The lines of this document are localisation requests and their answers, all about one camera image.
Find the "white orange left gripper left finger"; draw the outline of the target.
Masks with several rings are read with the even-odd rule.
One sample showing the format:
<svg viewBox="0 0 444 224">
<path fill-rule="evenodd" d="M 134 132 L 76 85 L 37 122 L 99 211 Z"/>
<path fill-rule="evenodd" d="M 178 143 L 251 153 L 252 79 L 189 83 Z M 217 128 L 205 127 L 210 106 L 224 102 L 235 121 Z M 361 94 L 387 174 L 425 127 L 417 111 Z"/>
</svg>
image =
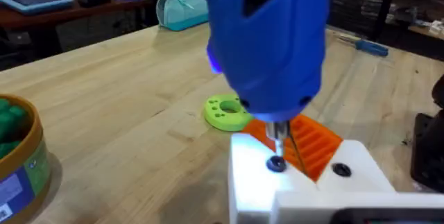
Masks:
<svg viewBox="0 0 444 224">
<path fill-rule="evenodd" d="M 318 169 L 313 150 L 301 137 L 291 138 L 287 123 L 254 119 L 230 141 L 228 167 L 229 220 L 231 223 L 268 223 L 279 191 L 315 188 Z"/>
</svg>

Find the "white orange left gripper right finger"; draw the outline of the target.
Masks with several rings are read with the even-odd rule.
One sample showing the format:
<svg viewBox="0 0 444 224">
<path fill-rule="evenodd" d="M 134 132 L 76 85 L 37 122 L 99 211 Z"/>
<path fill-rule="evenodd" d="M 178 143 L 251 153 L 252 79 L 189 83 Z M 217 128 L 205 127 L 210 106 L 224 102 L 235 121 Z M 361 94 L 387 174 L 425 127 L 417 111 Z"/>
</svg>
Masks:
<svg viewBox="0 0 444 224">
<path fill-rule="evenodd" d="M 299 115 L 291 120 L 289 162 L 318 189 L 347 192 L 394 192 L 367 148 L 343 139 L 320 123 Z"/>
</svg>

